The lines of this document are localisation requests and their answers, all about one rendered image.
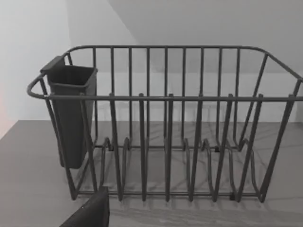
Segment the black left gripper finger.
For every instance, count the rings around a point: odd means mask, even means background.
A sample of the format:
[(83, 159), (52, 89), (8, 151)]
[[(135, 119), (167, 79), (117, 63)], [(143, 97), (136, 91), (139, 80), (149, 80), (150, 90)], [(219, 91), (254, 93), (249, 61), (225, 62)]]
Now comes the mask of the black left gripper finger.
[(109, 218), (109, 190), (106, 186), (100, 186), (98, 192), (59, 227), (109, 227)]

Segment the dark grey cutlery holder cup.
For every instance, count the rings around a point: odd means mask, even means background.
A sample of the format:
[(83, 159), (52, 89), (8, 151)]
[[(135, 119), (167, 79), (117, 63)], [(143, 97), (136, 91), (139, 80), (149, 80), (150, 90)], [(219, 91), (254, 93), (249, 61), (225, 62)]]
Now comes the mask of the dark grey cutlery holder cup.
[[(93, 67), (66, 65), (61, 56), (54, 57), (41, 69), (41, 72), (47, 75), (51, 93), (61, 96), (95, 95), (97, 71)], [(69, 99), (57, 100), (56, 103), (67, 155), (67, 167), (79, 169), (86, 155), (80, 101)]]

